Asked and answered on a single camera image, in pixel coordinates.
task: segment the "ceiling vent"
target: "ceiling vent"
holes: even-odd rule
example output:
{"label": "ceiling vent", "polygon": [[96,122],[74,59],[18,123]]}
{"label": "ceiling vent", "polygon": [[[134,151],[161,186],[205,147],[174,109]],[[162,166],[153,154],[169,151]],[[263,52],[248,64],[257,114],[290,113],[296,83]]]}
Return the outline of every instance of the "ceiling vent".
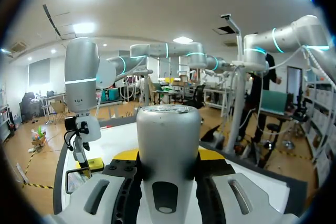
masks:
{"label": "ceiling vent", "polygon": [[237,42],[234,41],[234,40],[232,40],[232,41],[225,41],[225,42],[223,42],[223,44],[225,46],[227,46],[227,47],[237,47],[238,46]]}
{"label": "ceiling vent", "polygon": [[235,33],[235,31],[233,31],[232,28],[229,27],[229,26],[218,27],[218,28],[214,28],[212,30],[219,35],[234,34]]}
{"label": "ceiling vent", "polygon": [[27,43],[23,41],[19,41],[19,42],[14,43],[14,45],[12,45],[11,51],[12,52],[22,52],[26,50],[27,46],[28,46]]}

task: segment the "black pants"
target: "black pants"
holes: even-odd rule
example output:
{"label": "black pants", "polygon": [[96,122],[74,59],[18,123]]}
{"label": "black pants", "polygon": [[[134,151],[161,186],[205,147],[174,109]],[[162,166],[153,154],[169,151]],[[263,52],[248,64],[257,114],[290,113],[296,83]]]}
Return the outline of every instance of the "black pants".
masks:
{"label": "black pants", "polygon": [[[242,117],[240,119],[240,125],[243,124],[243,122],[245,121],[246,119],[246,122],[245,124],[239,129],[239,136],[241,137],[241,139],[243,139],[245,137],[245,131],[246,131],[246,127],[248,125],[248,121],[250,120],[251,116],[252,116],[252,113],[251,112],[249,115],[248,115],[248,112],[249,110],[248,109],[243,109],[243,113],[242,113]],[[266,116],[263,115],[263,114],[259,114],[259,119],[258,119],[258,125],[260,128],[256,128],[256,132],[254,133],[254,139],[253,141],[256,142],[256,143],[259,143],[260,140],[261,140],[261,136],[263,135],[263,130],[265,128],[265,124],[266,124]]]}

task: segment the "white shelving unit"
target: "white shelving unit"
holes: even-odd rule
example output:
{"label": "white shelving unit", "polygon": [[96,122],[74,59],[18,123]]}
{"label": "white shelving unit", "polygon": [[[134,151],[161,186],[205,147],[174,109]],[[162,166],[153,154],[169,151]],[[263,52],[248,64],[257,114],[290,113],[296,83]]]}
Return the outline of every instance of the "white shelving unit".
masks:
{"label": "white shelving unit", "polygon": [[[307,142],[313,154],[313,162],[316,162],[319,186],[326,179],[331,156],[336,157],[336,93],[329,82],[318,80],[317,76],[312,71],[307,71],[309,85],[309,95],[303,97],[311,102],[307,104],[307,115],[309,120],[302,126],[302,129],[307,137]],[[318,147],[314,139],[316,135],[321,137]]]}
{"label": "white shelving unit", "polygon": [[4,112],[5,116],[0,115],[0,140],[5,141],[8,138],[9,134],[11,133],[8,129],[8,122],[9,122],[9,109],[7,106],[7,97],[6,97],[6,86],[2,86],[2,90],[0,91],[1,95],[1,102],[0,105],[0,112]]}

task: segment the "yellow panel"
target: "yellow panel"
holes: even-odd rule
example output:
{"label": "yellow panel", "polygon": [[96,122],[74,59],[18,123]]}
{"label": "yellow panel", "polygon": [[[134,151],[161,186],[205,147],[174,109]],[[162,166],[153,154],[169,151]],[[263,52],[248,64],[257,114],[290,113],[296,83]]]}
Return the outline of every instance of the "yellow panel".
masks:
{"label": "yellow panel", "polygon": [[121,153],[118,153],[116,156],[113,157],[113,159],[120,159],[120,160],[137,160],[136,156],[138,155],[138,148],[124,151]]}
{"label": "yellow panel", "polygon": [[224,156],[216,151],[211,151],[207,149],[198,149],[198,152],[201,156],[201,160],[224,159]]}
{"label": "yellow panel", "polygon": [[[104,163],[103,163],[103,160],[101,159],[101,157],[89,159],[88,163],[89,163],[90,170],[93,171],[93,172],[95,170],[104,169]],[[77,169],[80,168],[80,165],[79,165],[78,161],[76,161],[76,168]]]}

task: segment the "window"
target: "window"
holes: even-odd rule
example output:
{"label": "window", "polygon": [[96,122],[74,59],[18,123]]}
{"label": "window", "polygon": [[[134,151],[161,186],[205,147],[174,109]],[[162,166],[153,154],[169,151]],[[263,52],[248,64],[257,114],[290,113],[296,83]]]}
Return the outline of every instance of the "window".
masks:
{"label": "window", "polygon": [[41,95],[50,91],[50,58],[29,64],[28,91]]}

